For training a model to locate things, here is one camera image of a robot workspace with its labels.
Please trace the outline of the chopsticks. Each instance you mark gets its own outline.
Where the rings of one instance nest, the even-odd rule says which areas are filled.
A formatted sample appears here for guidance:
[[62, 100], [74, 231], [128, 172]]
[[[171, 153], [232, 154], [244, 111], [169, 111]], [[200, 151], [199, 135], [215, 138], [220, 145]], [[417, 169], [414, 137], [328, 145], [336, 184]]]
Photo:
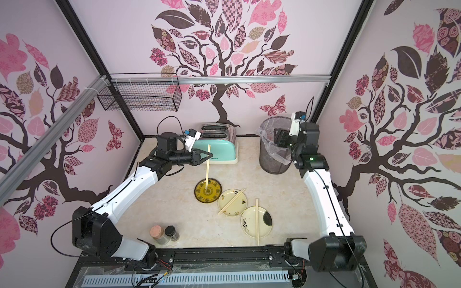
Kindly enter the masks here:
[[[208, 144], [208, 154], [211, 152], [211, 145]], [[212, 156], [208, 155], [209, 158], [206, 161], [206, 178], [205, 178], [205, 191], [208, 189], [208, 182], [209, 182], [209, 171], [210, 171], [210, 159]]]
[[259, 198], [255, 199], [255, 234], [256, 245], [259, 246]]

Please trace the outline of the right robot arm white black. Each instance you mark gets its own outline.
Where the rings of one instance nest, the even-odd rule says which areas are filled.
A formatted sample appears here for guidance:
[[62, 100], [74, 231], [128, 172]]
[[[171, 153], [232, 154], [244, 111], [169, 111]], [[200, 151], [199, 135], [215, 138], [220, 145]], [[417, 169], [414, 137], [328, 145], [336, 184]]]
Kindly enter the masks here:
[[355, 234], [339, 205], [327, 160], [318, 151], [319, 135], [318, 125], [301, 120], [294, 120], [289, 130], [274, 130], [274, 142], [290, 151], [319, 220], [319, 239], [292, 239], [287, 246], [291, 255], [307, 260], [316, 272], [354, 271], [367, 244]]

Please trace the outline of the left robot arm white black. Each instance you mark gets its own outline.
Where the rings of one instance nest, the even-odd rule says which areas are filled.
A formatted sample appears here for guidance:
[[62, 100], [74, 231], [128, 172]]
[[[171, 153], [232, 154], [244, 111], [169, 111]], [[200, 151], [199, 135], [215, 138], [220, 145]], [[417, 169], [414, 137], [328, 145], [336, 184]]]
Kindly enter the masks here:
[[120, 186], [90, 208], [73, 213], [72, 243], [76, 248], [101, 260], [125, 258], [152, 266], [157, 260], [154, 245], [122, 236], [116, 224], [128, 208], [172, 167], [198, 166], [211, 159], [212, 153], [194, 148], [201, 133], [190, 129], [183, 136], [165, 132], [157, 136], [157, 145]]

